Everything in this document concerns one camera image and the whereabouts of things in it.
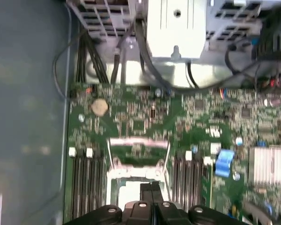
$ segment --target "white slot latch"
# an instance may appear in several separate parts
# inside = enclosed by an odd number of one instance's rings
[[[77,151],[75,147],[69,147],[69,157],[76,157]]]
[[[185,152],[185,160],[191,161],[192,160],[192,151],[186,151]]]
[[[86,148],[86,157],[87,158],[92,158],[94,155],[94,151],[92,148]]]

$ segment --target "capacitor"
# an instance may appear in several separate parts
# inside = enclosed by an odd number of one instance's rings
[[[192,146],[192,152],[194,154],[196,154],[198,152],[198,146],[197,145]]]
[[[257,141],[257,146],[258,147],[265,147],[266,146],[266,142],[265,141]]]
[[[157,89],[155,90],[155,96],[156,96],[157,98],[160,98],[160,97],[161,97],[161,90],[160,90],[159,88],[157,88]]]
[[[236,144],[237,146],[243,145],[243,139],[242,139],[241,137],[237,137],[237,138],[235,139],[235,144]]]

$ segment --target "electrical wire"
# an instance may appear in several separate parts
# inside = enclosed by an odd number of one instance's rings
[[[117,81],[122,44],[132,34],[133,30],[134,30],[134,23],[130,26],[130,28],[125,32],[125,34],[118,41],[118,44],[117,44],[116,50],[115,50],[115,54],[114,54],[113,70],[111,73],[111,83],[116,83],[116,81]]]
[[[64,93],[61,88],[60,88],[60,84],[58,82],[58,76],[57,76],[57,62],[59,60],[59,58],[61,57],[61,55],[69,48],[71,47],[75,42],[77,42],[84,34],[86,33],[86,30],[81,31],[77,37],[75,37],[73,40],[71,40],[55,57],[53,60],[53,79],[54,79],[54,84],[56,87],[57,92],[59,93],[59,95],[67,100],[67,101],[76,101],[77,98],[70,98],[67,97],[67,94]]]
[[[107,77],[107,74],[105,71],[105,67],[104,67],[101,57],[94,45],[93,39],[91,38],[91,36],[89,34],[84,34],[82,36],[82,38],[85,40],[86,47],[88,49],[91,60],[93,62],[94,69],[95,69],[96,75],[99,79],[99,82],[100,83],[109,83],[109,80],[108,80],[108,77]]]
[[[149,52],[148,52],[148,48],[147,48],[147,43],[144,37],[144,30],[143,30],[143,25],[142,25],[142,20],[136,20],[135,22],[135,35],[136,35],[136,40],[137,43],[139,45],[139,49],[140,49],[140,53],[149,69],[149,71],[152,73],[152,75],[155,77],[155,79],[160,83],[160,85],[162,87],[164,87],[166,90],[172,90],[176,93],[179,94],[189,94],[189,93],[194,93],[197,92],[197,89],[193,89],[193,88],[178,88],[175,86],[172,86],[171,83],[169,83],[168,81],[164,80],[162,78],[162,76],[160,75],[160,73],[158,72],[158,70],[155,68],[155,66],[153,65]],[[234,76],[229,77],[223,81],[220,81],[218,83],[212,84],[208,87],[204,87],[201,88],[200,90],[208,90],[210,88],[218,88],[223,86],[226,82],[230,82],[235,80],[236,77],[240,77],[240,76],[244,76],[244,72],[246,72],[247,70],[255,67],[257,65],[257,63],[259,63],[258,61],[253,62],[252,64],[248,65],[245,69],[243,69],[242,71],[234,74]]]
[[[225,52],[225,64],[229,68],[229,70],[232,72],[233,75],[239,73],[240,71],[235,69],[234,66],[232,65],[230,58],[229,58],[229,53],[234,47],[236,48],[236,45],[238,43],[246,41],[246,40],[252,40],[252,37],[246,37],[245,39],[241,39],[239,41],[236,41],[235,43],[230,44]],[[253,81],[253,78],[250,75],[244,73],[244,76],[246,76],[249,80]]]
[[[194,78],[193,78],[193,75],[192,75],[192,68],[191,68],[191,63],[188,62],[186,64],[186,68],[187,68],[187,74],[188,74],[188,77],[189,79],[191,80],[192,84],[194,85],[195,88],[199,88],[199,86],[197,85],[197,83],[195,82]]]
[[[140,54],[140,67],[141,67],[141,71],[142,71],[143,77],[145,78],[146,82],[149,83],[152,86],[160,88],[161,86],[156,81],[156,79],[153,76],[151,76],[149,73],[146,72],[145,62],[144,62],[144,59],[142,58],[141,54]]]

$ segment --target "mounting hole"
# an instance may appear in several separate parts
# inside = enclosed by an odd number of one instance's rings
[[[181,16],[181,11],[180,11],[179,9],[176,9],[176,10],[174,11],[174,16],[175,16],[176,18],[179,18],[179,17]]]

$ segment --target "gray panel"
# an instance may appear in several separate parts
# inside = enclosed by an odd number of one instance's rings
[[[0,0],[2,225],[62,222],[65,103],[53,85],[52,60],[68,32],[58,1]],[[64,78],[66,62],[67,54],[58,66]]]

